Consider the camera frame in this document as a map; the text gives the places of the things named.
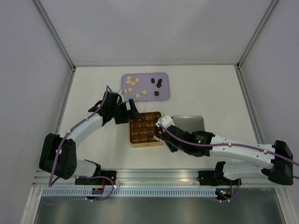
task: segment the white wall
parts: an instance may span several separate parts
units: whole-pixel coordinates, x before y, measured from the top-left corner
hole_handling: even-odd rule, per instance
[[[76,66],[236,63],[271,0],[41,0]]]
[[[299,1],[279,2],[245,60],[245,75],[269,143],[286,141],[299,161]],[[294,175],[299,169],[294,168]],[[299,181],[290,188],[299,209]]]
[[[0,1],[0,223],[21,220],[70,68],[30,0]]]

